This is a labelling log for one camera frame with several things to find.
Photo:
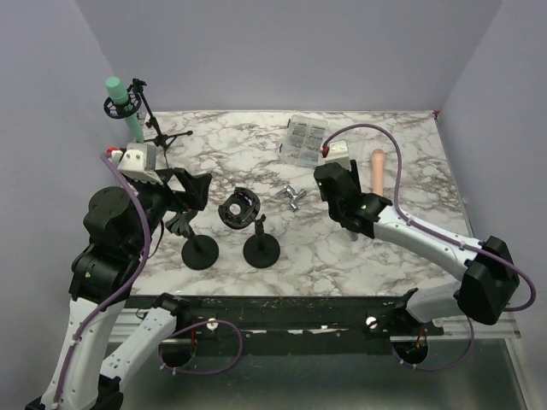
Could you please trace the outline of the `mint green microphone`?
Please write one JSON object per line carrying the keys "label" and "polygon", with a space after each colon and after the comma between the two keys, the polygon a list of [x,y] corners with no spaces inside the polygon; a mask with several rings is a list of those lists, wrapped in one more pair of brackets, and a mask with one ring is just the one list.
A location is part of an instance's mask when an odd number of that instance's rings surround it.
{"label": "mint green microphone", "polygon": [[138,121],[137,112],[141,106],[139,94],[133,85],[125,86],[118,77],[109,77],[105,81],[108,97],[103,103],[105,114],[114,120],[124,120],[136,143],[144,141],[144,132]]}

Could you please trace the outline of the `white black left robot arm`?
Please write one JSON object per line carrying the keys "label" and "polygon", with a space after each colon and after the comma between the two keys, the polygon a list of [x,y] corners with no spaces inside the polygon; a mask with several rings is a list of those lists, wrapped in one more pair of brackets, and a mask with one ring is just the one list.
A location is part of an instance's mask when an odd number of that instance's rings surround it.
{"label": "white black left robot arm", "polygon": [[204,210],[212,176],[166,169],[152,184],[113,173],[119,183],[89,201],[84,217],[89,243],[72,264],[62,351],[46,391],[27,404],[29,409],[118,409],[128,382],[158,344],[189,329],[188,314],[175,302],[162,302],[117,350],[106,352],[148,260],[154,230],[167,212]]}

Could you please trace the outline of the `peach pink microphone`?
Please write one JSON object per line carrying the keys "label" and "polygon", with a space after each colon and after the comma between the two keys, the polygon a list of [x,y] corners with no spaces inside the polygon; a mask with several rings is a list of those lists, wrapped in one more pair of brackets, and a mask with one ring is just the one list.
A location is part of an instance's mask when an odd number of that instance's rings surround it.
{"label": "peach pink microphone", "polygon": [[375,149],[371,155],[372,166],[372,191],[375,195],[383,196],[384,190],[384,169],[385,152],[382,149]]}

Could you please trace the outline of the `black tripod microphone stand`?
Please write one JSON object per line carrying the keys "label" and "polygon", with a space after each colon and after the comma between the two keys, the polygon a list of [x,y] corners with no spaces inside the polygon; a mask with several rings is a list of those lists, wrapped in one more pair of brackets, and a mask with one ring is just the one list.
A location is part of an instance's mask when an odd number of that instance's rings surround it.
{"label": "black tripod microphone stand", "polygon": [[175,133],[172,135],[167,135],[162,131],[160,128],[160,125],[158,123],[157,118],[155,117],[153,110],[151,109],[145,95],[144,95],[144,88],[147,86],[146,82],[134,78],[132,80],[132,84],[130,86],[130,89],[133,91],[133,94],[138,97],[138,100],[144,105],[145,110],[147,112],[147,115],[149,119],[144,123],[149,129],[153,129],[156,132],[156,136],[154,138],[145,139],[145,142],[153,143],[156,147],[162,149],[163,158],[166,162],[166,167],[170,168],[168,163],[168,150],[171,148],[171,146],[174,144],[174,142],[178,138],[186,137],[186,136],[192,136],[193,130],[188,130],[186,132],[180,132]]}

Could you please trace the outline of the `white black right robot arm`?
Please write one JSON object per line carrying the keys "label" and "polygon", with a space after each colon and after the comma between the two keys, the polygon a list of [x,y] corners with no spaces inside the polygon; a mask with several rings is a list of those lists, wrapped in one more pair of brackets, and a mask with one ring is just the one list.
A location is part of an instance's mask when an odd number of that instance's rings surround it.
{"label": "white black right robot arm", "polygon": [[424,323],[459,315],[483,325],[497,323],[520,283],[503,240],[461,237],[409,214],[399,215],[389,199],[362,192],[354,167],[328,163],[314,170],[314,178],[330,218],[343,228],[396,244],[454,278],[435,288],[408,291],[392,316],[399,332],[410,335]]}

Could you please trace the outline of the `black clip round base stand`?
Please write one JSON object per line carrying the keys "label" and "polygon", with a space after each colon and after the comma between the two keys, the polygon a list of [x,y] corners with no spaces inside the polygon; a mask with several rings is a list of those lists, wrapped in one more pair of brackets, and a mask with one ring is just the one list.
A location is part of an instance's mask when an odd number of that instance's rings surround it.
{"label": "black clip round base stand", "polygon": [[212,267],[219,257],[219,246],[210,236],[197,235],[190,222],[197,216],[197,210],[176,213],[166,223],[166,228],[172,234],[186,239],[181,250],[184,264],[191,270],[202,271]]}

